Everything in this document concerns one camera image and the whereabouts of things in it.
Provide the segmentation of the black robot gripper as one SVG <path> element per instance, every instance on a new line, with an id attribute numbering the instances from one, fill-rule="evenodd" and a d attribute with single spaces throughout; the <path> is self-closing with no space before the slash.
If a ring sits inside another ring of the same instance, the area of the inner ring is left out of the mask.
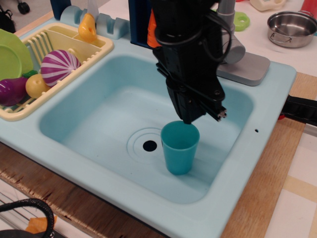
<path id="1" fill-rule="evenodd" d="M 211 9 L 214 0 L 153 0 L 161 45 L 154 50 L 159 63 L 172 77 L 166 79 L 174 109 L 185 124 L 206 113 L 216 121 L 227 117 L 225 98 L 216 70 L 224 58 L 223 23 Z"/>

